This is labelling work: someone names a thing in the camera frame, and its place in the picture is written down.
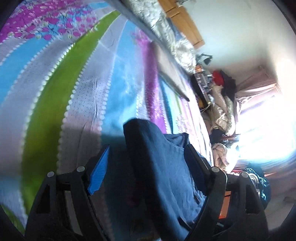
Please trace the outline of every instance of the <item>gray stripe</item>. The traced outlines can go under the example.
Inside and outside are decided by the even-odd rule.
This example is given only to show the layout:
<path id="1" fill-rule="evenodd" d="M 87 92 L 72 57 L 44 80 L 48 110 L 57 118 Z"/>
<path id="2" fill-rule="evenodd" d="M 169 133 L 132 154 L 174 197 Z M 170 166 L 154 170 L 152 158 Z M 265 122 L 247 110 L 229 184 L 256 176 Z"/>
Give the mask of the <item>gray stripe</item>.
<path id="1" fill-rule="evenodd" d="M 45 77 L 52 70 L 70 42 L 55 39 L 34 61 L 28 64 L 0 109 L 0 162 L 1 169 L 17 168 L 25 119 L 34 108 L 34 99 L 41 92 Z"/>
<path id="2" fill-rule="evenodd" d="M 3 58 L 6 57 L 7 54 L 10 54 L 17 45 L 24 42 L 24 39 L 19 39 L 15 37 L 10 37 L 6 39 L 3 43 L 0 44 L 0 63 L 2 62 Z"/>
<path id="3" fill-rule="evenodd" d="M 59 146 L 58 172 L 73 171 L 99 151 L 100 109 L 114 66 L 116 49 L 127 19 L 120 15 L 107 29 L 87 61 L 70 108 L 63 119 Z"/>

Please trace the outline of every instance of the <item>black lamp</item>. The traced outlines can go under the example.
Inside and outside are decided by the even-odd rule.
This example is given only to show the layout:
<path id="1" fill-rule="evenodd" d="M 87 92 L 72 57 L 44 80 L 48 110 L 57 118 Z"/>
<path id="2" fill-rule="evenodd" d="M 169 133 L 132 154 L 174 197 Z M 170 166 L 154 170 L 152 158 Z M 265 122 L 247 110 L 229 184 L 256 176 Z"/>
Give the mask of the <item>black lamp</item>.
<path id="1" fill-rule="evenodd" d="M 196 57 L 196 62 L 197 62 L 198 64 L 204 62 L 206 65 L 209 65 L 210 62 L 212 61 L 212 58 L 213 58 L 212 55 L 208 55 L 208 54 L 204 54 L 204 53 L 202 53 L 200 56 Z"/>

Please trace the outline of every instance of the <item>bed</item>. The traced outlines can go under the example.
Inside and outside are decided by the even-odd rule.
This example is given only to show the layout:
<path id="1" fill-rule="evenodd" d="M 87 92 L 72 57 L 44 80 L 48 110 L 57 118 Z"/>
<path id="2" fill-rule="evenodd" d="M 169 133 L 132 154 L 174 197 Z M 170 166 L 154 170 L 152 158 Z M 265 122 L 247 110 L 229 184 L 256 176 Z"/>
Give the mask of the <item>bed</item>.
<path id="1" fill-rule="evenodd" d="M 152 41 L 185 79 L 189 102 L 159 75 Z M 47 172 L 73 171 L 108 143 L 113 159 L 92 199 L 97 216 L 111 240 L 156 239 L 145 208 L 132 203 L 123 135 L 131 118 L 187 132 L 213 163 L 188 76 L 120 1 L 23 1 L 0 32 L 0 79 L 0 204 L 23 226 Z M 140 232 L 134 220 L 143 220 Z"/>

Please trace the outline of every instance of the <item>wooden door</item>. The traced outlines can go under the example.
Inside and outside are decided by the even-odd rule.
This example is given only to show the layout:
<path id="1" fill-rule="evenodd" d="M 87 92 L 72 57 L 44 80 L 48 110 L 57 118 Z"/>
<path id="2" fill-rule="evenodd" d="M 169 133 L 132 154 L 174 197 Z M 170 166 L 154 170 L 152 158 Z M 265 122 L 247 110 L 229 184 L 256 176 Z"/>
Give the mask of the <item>wooden door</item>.
<path id="1" fill-rule="evenodd" d="M 176 0 L 158 0 L 167 16 L 174 25 L 187 37 L 194 48 L 199 48 L 205 43 L 189 14 L 183 6 L 178 6 Z"/>

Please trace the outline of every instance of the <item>pink flower print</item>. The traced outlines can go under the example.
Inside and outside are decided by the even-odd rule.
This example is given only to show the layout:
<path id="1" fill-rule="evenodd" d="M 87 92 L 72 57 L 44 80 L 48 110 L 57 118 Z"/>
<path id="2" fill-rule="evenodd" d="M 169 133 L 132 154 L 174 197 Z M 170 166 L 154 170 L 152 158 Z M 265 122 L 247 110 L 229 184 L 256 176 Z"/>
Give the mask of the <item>pink flower print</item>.
<path id="1" fill-rule="evenodd" d="M 66 25 L 67 28 L 73 28 L 73 25 L 71 23 L 69 23 L 69 22 L 66 22 L 65 25 Z"/>
<path id="2" fill-rule="evenodd" d="M 21 33 L 21 32 L 19 32 L 19 33 L 15 33 L 14 36 L 15 36 L 15 37 L 21 37 L 21 36 L 22 36 L 22 33 Z"/>
<path id="3" fill-rule="evenodd" d="M 35 36 L 35 34 L 29 34 L 29 35 L 26 36 L 26 39 L 31 39 L 31 38 L 33 38 L 34 36 Z"/>
<path id="4" fill-rule="evenodd" d="M 45 18 L 44 20 L 48 21 L 51 24 L 56 24 L 59 21 L 58 18 Z"/>
<path id="5" fill-rule="evenodd" d="M 61 34 L 64 34 L 66 32 L 66 29 L 65 28 L 59 28 L 58 32 L 61 33 Z"/>
<path id="6" fill-rule="evenodd" d="M 80 36 L 80 33 L 79 33 L 78 31 L 74 31 L 74 32 L 73 32 L 73 35 L 74 35 L 75 37 L 79 37 L 79 36 Z"/>
<path id="7" fill-rule="evenodd" d="M 29 26 L 29 27 L 26 28 L 26 32 L 29 33 L 30 31 L 32 31 L 35 28 L 36 28 L 35 24 L 32 24 L 31 26 Z"/>
<path id="8" fill-rule="evenodd" d="M 52 35 L 51 34 L 46 34 L 46 35 L 43 36 L 43 38 L 45 40 L 50 40 L 52 38 Z"/>
<path id="9" fill-rule="evenodd" d="M 42 32 L 48 32 L 48 31 L 49 31 L 49 28 L 48 27 L 42 28 Z"/>
<path id="10" fill-rule="evenodd" d="M 54 16 L 54 17 L 56 17 L 56 16 L 59 15 L 59 13 L 58 12 L 53 12 L 51 15 Z"/>

